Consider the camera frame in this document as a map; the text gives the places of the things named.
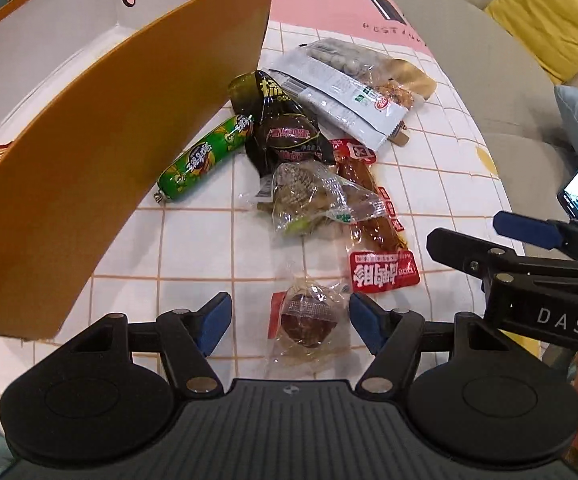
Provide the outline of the orange white storage box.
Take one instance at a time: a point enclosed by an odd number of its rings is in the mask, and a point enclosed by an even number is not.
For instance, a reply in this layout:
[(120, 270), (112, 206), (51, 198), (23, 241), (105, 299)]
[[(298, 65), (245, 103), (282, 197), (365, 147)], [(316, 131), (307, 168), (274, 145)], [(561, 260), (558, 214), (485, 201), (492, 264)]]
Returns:
[(160, 172), (257, 67), (271, 3), (0, 9), (0, 336), (59, 332)]

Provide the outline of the clear bag brown snack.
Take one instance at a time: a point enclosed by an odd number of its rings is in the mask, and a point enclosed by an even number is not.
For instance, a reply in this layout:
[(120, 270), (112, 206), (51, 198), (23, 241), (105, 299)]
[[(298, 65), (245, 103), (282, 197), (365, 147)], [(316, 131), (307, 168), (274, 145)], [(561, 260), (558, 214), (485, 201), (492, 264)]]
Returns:
[(306, 236), (329, 222), (351, 226), (383, 212), (377, 195), (342, 178), (337, 164), (316, 160), (283, 162), (239, 202), (267, 214), (273, 229), (287, 236)]

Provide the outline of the beige sofa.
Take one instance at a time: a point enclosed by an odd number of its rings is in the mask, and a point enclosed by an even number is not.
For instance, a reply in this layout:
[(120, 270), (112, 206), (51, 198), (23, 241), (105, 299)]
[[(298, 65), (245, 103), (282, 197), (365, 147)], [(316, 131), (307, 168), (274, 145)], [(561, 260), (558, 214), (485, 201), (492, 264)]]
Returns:
[[(492, 0), (393, 0), (423, 38), (487, 144), (512, 211), (566, 220), (558, 202), (578, 169), (554, 87), (484, 11)], [(578, 76), (565, 86), (578, 88)]]

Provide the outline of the red braised meat packet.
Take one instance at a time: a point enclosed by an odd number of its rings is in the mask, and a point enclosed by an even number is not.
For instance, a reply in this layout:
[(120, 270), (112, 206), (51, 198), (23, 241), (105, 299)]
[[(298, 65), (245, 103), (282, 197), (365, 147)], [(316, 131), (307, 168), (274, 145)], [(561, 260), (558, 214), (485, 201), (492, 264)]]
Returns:
[(352, 139), (335, 139), (331, 144), (338, 174), (377, 195), (383, 210), (381, 216), (350, 226), (347, 259), (353, 292), (383, 294), (418, 285), (420, 275), (405, 229), (389, 192), (371, 172), (377, 162), (375, 152)]

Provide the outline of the pink white tablecloth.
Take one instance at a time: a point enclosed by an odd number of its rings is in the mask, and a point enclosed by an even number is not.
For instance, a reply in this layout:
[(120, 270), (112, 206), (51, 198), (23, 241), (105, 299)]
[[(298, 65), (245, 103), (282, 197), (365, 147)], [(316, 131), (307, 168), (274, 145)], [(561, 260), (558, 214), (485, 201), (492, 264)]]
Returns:
[(12, 0), (0, 9), (0, 405), (103, 316), (218, 292), (236, 378), (359, 382), (365, 292), (449, 321), (484, 294), (432, 260), (499, 243), (499, 158), (389, 0)]

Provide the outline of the dark green snack bag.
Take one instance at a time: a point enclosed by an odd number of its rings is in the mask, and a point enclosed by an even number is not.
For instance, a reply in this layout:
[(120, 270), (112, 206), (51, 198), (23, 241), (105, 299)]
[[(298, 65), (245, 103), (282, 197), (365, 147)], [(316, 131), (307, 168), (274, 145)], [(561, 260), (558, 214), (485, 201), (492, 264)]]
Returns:
[(234, 112), (253, 120), (245, 147), (261, 178), (271, 176), (283, 162), (335, 163), (333, 147), (317, 121), (268, 73), (256, 70), (236, 77), (228, 95)]

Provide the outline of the green sausage stick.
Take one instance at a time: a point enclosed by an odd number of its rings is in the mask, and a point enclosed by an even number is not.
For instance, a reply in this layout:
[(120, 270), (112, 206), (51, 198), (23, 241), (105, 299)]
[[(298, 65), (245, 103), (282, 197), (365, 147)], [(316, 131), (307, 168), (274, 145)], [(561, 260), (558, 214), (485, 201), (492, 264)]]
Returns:
[(205, 134), (175, 159), (157, 180), (153, 198), (157, 203), (175, 202), (210, 174), (229, 154), (246, 143), (253, 118), (235, 115)]

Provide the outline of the small clear braised egg packet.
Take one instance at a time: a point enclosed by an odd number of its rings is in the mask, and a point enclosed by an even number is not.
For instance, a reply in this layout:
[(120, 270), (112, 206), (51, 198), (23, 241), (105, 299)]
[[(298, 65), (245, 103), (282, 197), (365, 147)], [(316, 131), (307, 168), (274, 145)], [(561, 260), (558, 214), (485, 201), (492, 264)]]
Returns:
[(351, 349), (350, 286), (296, 278), (278, 294), (269, 321), (267, 374), (321, 374)]

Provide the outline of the white grey snack bag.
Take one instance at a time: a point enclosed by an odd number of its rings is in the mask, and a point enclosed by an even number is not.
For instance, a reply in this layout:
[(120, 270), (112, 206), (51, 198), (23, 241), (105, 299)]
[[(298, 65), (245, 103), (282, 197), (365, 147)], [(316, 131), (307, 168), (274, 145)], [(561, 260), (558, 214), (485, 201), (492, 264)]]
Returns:
[(405, 116), (436, 89), (411, 62), (335, 38), (286, 52), (269, 72), (319, 120), (373, 151), (395, 143)]

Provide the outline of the yellow cushion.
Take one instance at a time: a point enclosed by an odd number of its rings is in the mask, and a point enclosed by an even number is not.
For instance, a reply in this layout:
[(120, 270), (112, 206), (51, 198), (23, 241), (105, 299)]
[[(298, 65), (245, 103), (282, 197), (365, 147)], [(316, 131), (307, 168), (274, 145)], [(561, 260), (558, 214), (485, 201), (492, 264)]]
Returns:
[(485, 13), (534, 56), (554, 84), (578, 74), (578, 0), (492, 0)]

